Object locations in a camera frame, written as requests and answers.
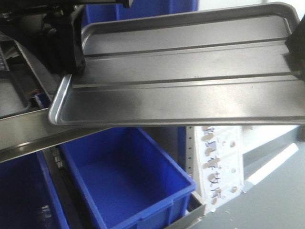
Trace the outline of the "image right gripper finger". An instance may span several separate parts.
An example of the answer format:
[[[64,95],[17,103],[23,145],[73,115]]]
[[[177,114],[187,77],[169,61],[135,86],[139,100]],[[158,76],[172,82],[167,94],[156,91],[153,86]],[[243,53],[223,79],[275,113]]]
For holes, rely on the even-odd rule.
[[[305,21],[301,20],[285,41],[290,54],[301,65],[301,79],[305,80]]]

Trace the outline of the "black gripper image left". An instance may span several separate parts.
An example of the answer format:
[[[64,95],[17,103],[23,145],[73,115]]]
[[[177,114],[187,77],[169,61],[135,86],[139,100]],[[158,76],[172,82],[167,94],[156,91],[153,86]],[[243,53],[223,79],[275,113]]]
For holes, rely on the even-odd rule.
[[[0,31],[35,55],[51,73],[80,74],[83,4],[78,0],[2,0]]]

